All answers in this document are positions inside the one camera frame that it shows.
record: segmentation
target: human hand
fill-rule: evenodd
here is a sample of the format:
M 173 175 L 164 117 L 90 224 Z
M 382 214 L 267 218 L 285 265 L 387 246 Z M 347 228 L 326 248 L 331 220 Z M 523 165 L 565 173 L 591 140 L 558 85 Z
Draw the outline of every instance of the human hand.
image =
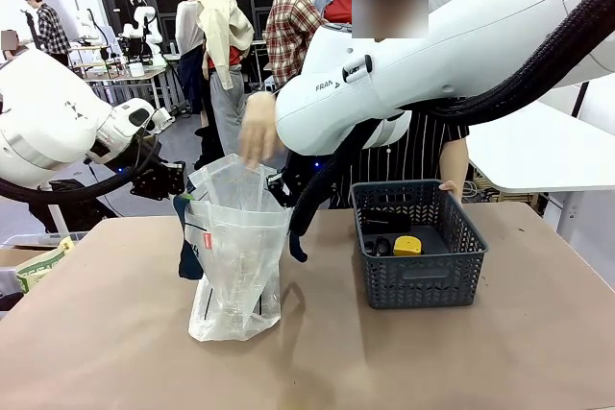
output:
M 460 190 L 454 181 L 444 181 L 440 184 L 441 191 L 450 191 L 453 193 L 459 203 L 461 203 L 461 197 L 463 196 L 463 190 Z
M 276 130 L 276 97 L 260 91 L 248 98 L 239 136 L 241 156 L 248 166 L 267 160 L 283 149 Z

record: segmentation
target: basket handle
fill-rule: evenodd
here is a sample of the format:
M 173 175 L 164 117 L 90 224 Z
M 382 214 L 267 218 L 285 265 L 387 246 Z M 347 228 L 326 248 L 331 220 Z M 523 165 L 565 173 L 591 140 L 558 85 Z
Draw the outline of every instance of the basket handle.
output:
M 446 278 L 451 273 L 449 268 L 425 268 L 404 271 L 404 280 L 415 280 L 417 278 Z

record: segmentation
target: red plaid shirt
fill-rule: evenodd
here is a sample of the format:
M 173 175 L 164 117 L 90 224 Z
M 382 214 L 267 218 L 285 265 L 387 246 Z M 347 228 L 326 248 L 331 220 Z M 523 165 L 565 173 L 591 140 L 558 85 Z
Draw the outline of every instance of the red plaid shirt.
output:
M 326 22 L 309 0 L 273 0 L 263 38 L 278 88 L 301 73 L 311 38 Z

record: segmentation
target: gray pants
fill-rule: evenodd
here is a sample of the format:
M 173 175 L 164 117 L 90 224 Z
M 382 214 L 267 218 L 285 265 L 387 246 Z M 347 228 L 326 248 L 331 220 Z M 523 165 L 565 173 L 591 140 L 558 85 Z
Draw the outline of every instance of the gray pants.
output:
M 241 66 L 231 68 L 233 88 L 225 90 L 220 82 L 217 72 L 209 76 L 211 88 L 211 105 L 215 115 L 215 123 L 218 126 L 220 143 L 224 155 L 239 154 L 239 132 L 241 121 L 246 109 L 246 98 L 243 94 L 243 76 Z

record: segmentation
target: red label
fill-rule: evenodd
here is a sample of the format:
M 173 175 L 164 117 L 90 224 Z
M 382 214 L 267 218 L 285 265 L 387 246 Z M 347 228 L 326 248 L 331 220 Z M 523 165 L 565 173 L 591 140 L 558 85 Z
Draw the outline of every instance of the red label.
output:
M 203 240 L 205 241 L 205 248 L 211 250 L 211 233 L 203 232 Z

